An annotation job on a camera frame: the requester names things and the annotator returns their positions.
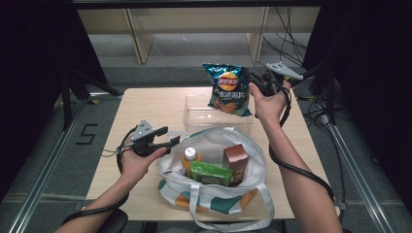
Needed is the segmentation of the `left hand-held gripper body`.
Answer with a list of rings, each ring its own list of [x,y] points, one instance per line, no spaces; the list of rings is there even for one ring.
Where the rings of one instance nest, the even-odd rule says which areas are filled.
[[[132,149],[135,153],[142,157],[147,157],[154,151],[161,148],[161,145],[154,143],[155,136],[160,133],[153,128],[146,120],[142,119],[136,125],[135,131],[131,137]]]

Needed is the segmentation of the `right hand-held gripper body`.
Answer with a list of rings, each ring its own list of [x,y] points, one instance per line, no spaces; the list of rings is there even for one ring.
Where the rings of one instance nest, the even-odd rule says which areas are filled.
[[[258,86],[264,96],[273,96],[278,93],[282,89],[285,78],[295,81],[303,80],[302,75],[297,74],[282,62],[267,63],[266,68],[267,70],[261,76],[261,84]]]

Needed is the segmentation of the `blue chips bag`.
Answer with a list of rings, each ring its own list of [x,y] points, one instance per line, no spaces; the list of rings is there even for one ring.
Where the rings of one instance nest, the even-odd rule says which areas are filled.
[[[226,114],[248,117],[250,90],[249,82],[243,76],[243,67],[229,64],[205,63],[212,83],[212,93],[208,106]]]

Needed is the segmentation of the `clear plastic tray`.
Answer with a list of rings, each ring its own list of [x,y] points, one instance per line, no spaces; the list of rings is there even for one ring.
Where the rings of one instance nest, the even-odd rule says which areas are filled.
[[[188,95],[184,108],[184,125],[249,125],[252,116],[236,116],[224,113],[209,106],[210,95]]]

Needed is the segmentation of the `white tote bag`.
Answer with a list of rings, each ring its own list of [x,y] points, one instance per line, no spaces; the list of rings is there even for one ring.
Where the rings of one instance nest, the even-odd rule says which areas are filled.
[[[182,157],[186,148],[195,148],[201,155],[201,162],[223,167],[223,150],[242,144],[249,162],[244,180],[237,186],[204,184],[185,175]],[[233,127],[209,128],[191,134],[180,141],[156,163],[156,169],[163,180],[159,182],[160,195],[170,204],[189,211],[195,223],[205,229],[221,232],[241,232],[268,226],[275,216],[271,195],[265,185],[266,159],[262,148],[241,131]],[[259,193],[266,217],[254,216],[249,221],[225,220],[203,222],[197,219],[198,212],[229,216],[241,213]]]

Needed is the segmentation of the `green snack packet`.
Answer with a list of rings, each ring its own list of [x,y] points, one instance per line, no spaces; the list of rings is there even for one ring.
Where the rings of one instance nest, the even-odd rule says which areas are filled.
[[[232,176],[232,171],[230,169],[201,161],[192,161],[190,169],[193,179],[204,184],[228,186]]]

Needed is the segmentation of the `brown carton box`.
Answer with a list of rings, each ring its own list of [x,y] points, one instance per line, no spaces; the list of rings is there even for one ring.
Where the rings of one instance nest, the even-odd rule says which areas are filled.
[[[223,150],[223,167],[232,171],[229,186],[237,186],[243,182],[248,162],[249,155],[242,144]]]

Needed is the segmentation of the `person's right hand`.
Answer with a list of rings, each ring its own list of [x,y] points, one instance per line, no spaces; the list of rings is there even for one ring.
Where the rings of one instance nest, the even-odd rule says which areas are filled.
[[[264,96],[254,83],[249,89],[255,100],[256,116],[262,124],[280,124],[281,113],[288,105],[287,94],[278,92],[273,96]]]

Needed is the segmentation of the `person's left hand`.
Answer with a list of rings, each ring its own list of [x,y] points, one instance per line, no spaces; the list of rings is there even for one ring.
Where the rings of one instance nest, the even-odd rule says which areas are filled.
[[[122,154],[122,171],[119,182],[122,186],[131,189],[148,173],[150,165],[162,157],[166,148],[154,151],[152,154],[142,157],[133,150],[127,149]]]

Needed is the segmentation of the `orange juice bottle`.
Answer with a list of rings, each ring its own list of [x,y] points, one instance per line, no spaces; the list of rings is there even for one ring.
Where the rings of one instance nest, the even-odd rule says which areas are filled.
[[[184,167],[185,175],[188,178],[192,178],[192,171],[190,164],[192,161],[201,161],[201,155],[195,148],[186,148],[184,151],[184,156],[182,157],[182,164]]]

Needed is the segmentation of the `black metal stand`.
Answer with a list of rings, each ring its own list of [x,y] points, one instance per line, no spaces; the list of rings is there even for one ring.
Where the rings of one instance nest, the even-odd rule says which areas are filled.
[[[96,79],[93,79],[85,73],[75,70],[66,70],[63,73],[63,77],[61,79],[61,96],[63,100],[64,111],[64,130],[66,130],[70,126],[73,119],[70,93],[73,92],[78,100],[87,100],[90,96],[90,92],[86,88],[87,83],[91,83],[92,85],[112,95],[121,95],[120,91],[108,86],[106,83],[102,83],[100,81],[97,81]]]
[[[326,115],[331,124],[335,124],[334,117],[334,77],[330,65],[321,61],[311,69],[301,75],[301,80],[293,80],[292,85],[296,86],[312,78],[309,90],[312,94],[324,93],[326,95]]]

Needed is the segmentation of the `beige desk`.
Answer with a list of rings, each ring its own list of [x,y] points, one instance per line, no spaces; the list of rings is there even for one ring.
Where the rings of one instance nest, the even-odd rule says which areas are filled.
[[[244,33],[254,62],[263,35],[282,32],[287,20],[292,32],[310,33],[318,7],[218,7],[80,10],[89,34],[128,34],[139,64],[148,60],[156,34]]]

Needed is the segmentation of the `dark curtain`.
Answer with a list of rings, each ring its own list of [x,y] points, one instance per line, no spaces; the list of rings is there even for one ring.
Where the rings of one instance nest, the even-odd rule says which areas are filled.
[[[323,60],[412,215],[412,0],[326,0],[303,67]]]
[[[67,70],[106,82],[72,0],[0,0],[0,201],[39,140]]]

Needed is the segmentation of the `black chair seat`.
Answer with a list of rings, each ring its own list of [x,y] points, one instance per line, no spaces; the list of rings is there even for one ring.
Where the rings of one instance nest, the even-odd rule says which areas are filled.
[[[117,209],[105,220],[98,233],[121,233],[127,222],[127,214],[123,210]]]

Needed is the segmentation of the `metal floor rail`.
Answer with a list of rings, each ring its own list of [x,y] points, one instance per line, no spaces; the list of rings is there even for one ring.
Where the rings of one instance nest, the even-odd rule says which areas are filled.
[[[72,135],[73,128],[77,124],[79,115],[82,113],[86,106],[86,100],[82,101],[69,101],[69,107],[73,108],[73,114],[71,120],[65,125],[59,134],[55,137],[55,142],[52,144],[52,150],[48,153],[48,157],[41,172],[36,177],[35,183],[29,192],[22,196],[23,202],[16,214],[13,224],[11,225],[8,233],[24,233],[30,219],[32,218],[38,203],[41,200],[42,194],[47,187],[52,173],[65,150],[67,142]]]
[[[329,124],[327,128],[332,135],[332,139],[337,144],[343,164],[345,165],[349,173],[349,176],[351,177],[358,191],[360,199],[362,200],[362,203],[367,209],[378,232],[395,233],[383,208],[379,204],[370,186],[367,184],[360,167],[358,166],[355,158],[353,157],[348,146],[346,145],[340,131],[338,130],[338,127],[335,124]]]

